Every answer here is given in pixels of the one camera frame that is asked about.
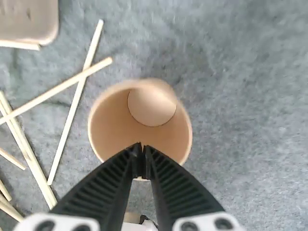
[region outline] wooden stick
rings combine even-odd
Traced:
[[[40,45],[38,45],[38,44],[27,43],[27,42],[9,41],[9,40],[0,40],[0,47],[10,47],[10,48],[35,50],[35,51],[40,50]]]
[[[101,70],[102,68],[110,65],[111,63],[112,63],[112,58],[108,57],[108,58],[98,62],[97,64],[91,66],[89,69],[87,69],[83,72],[80,72],[79,74],[71,77],[70,79],[66,80],[65,82],[63,82],[63,83],[59,84],[58,86],[50,89],[49,91],[45,92],[44,94],[41,94],[40,96],[36,97],[35,99],[31,100],[30,102],[27,102],[23,106],[15,109],[14,111],[12,111],[7,116],[0,118],[0,125],[2,125],[6,121],[8,121],[8,120],[20,115],[20,114],[30,110],[31,108],[33,108],[36,105],[44,102],[45,100],[49,99],[50,97],[58,94],[59,92],[65,90],[66,88],[74,85],[75,83],[77,83],[82,78],[85,78],[85,77],[88,77],[88,76],[94,74],[95,72],[97,72],[97,71]]]
[[[2,192],[2,194],[5,196],[5,198],[8,201],[12,200],[11,195],[9,194],[9,192],[7,191],[6,187],[4,186],[3,182],[0,180],[0,191]]]
[[[11,106],[7,102],[6,98],[4,97],[4,94],[2,91],[0,91],[0,111],[1,113],[6,116],[8,113],[12,111]],[[51,188],[47,185],[46,178],[44,176],[44,173],[39,166],[39,163],[32,151],[32,148],[26,139],[25,134],[23,133],[20,125],[18,124],[17,120],[14,118],[11,121],[9,121],[8,126],[19,146],[21,149],[27,164],[29,165],[29,168],[32,172],[32,175],[34,176],[35,180],[38,183],[38,186],[40,190],[43,193],[43,196],[49,206],[49,208],[53,208],[57,204],[57,200],[51,190]]]
[[[92,63],[93,57],[95,55],[95,51],[96,51],[98,42],[100,40],[100,35],[102,33],[102,29],[103,29],[103,20],[99,20],[99,22],[96,26],[90,47],[89,47],[89,51],[88,51],[85,63],[83,65],[83,69],[82,69],[83,71],[87,70],[91,66],[91,63]],[[53,160],[53,163],[52,163],[52,166],[51,166],[51,170],[50,170],[49,177],[48,177],[48,180],[47,180],[48,185],[52,184],[54,176],[56,174],[56,171],[57,171],[57,168],[58,168],[58,165],[59,165],[62,153],[63,153],[63,149],[64,149],[64,146],[65,146],[67,137],[68,137],[68,133],[71,129],[71,126],[72,126],[72,123],[73,123],[73,120],[74,120],[74,116],[75,116],[75,113],[76,113],[76,110],[77,110],[77,107],[78,107],[78,104],[79,104],[79,101],[80,101],[80,98],[81,98],[81,95],[82,95],[82,92],[83,92],[83,88],[84,88],[85,83],[86,83],[86,80],[87,80],[87,77],[82,78],[77,85],[76,92],[75,92],[75,95],[74,95],[74,98],[73,98],[73,101],[72,101],[72,105],[71,105],[71,108],[69,109],[68,116],[67,116],[67,119],[66,119],[66,123],[64,125],[64,129],[63,129],[63,132],[62,132],[62,135],[61,135],[61,138],[60,138],[60,142],[59,142],[59,145],[58,145],[58,148],[57,148],[57,151],[56,151],[56,155],[54,156],[54,160]]]
[[[22,163],[20,163],[14,156],[8,154],[2,148],[0,148],[0,155],[2,155],[5,159],[7,159],[8,161],[10,161],[12,164],[16,165],[20,169],[22,170],[26,169],[26,167]]]
[[[7,200],[5,200],[2,195],[0,195],[0,209],[19,222],[24,219],[23,216]]]
[[[19,212],[0,194],[0,202],[4,203],[7,207],[13,210],[15,213],[19,214]]]

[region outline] gray carpet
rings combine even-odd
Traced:
[[[62,0],[60,34],[42,51],[0,49],[0,88],[13,108],[78,73],[98,19],[95,62],[114,64],[86,84],[52,186],[60,199],[99,161],[87,137],[94,100],[125,79],[173,86],[192,120],[184,167],[254,231],[308,230],[308,1]],[[18,117],[47,175],[76,86]],[[6,125],[0,147],[23,160]],[[24,215],[48,211],[29,169],[0,158],[0,175]],[[155,218],[149,183],[128,208]],[[0,226],[15,221],[0,212]]]

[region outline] brown paper cup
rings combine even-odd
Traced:
[[[88,134],[102,162],[141,142],[182,165],[193,140],[185,108],[159,79],[132,80],[108,88],[91,109]]]

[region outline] floor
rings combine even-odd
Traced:
[[[308,229],[308,1],[61,0],[59,36],[41,51],[0,49],[0,89],[13,108],[78,73],[101,18],[91,76],[52,189],[58,199],[100,163],[87,137],[89,110],[108,86],[157,77],[192,121],[184,167],[247,230]],[[48,175],[76,86],[18,117]],[[6,125],[0,147],[24,164]],[[48,207],[29,169],[0,160],[1,179],[24,215]],[[128,209],[155,219],[147,182]],[[0,226],[15,221],[0,212]]]

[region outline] cup rim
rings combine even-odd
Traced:
[[[156,79],[156,78],[149,78],[149,79],[142,79],[142,80],[126,80],[124,82],[120,82],[120,83],[116,83],[114,85],[109,86],[105,91],[103,91],[100,96],[95,100],[93,106],[91,107],[90,110],[90,114],[88,116],[88,139],[90,141],[90,145],[92,150],[94,151],[95,155],[98,157],[98,159],[104,163],[105,160],[103,160],[99,155],[98,152],[95,148],[95,145],[93,143],[93,139],[92,139],[92,134],[91,134],[91,123],[92,123],[92,119],[94,116],[94,113],[96,112],[97,108],[99,107],[99,105],[106,100],[109,96],[111,96],[112,94],[114,94],[115,92],[120,92],[123,90],[128,90],[128,89],[136,89],[136,88],[141,88],[141,87],[155,87],[155,86],[147,86],[147,82],[149,83],[149,81],[152,80],[160,80],[160,79]],[[192,124],[191,124],[191,120],[188,116],[188,113],[184,107],[184,105],[182,104],[182,102],[180,100],[178,100],[176,97],[173,99],[176,100],[176,106],[178,109],[180,109],[183,112],[183,115],[185,117],[185,121],[187,123],[187,127],[188,127],[188,145],[186,147],[185,150],[185,155],[183,156],[183,158],[181,159],[181,161],[178,163],[179,165],[183,165],[186,160],[188,159],[188,156],[190,154],[191,148],[192,148],[192,143],[193,143],[193,129],[192,129]]]

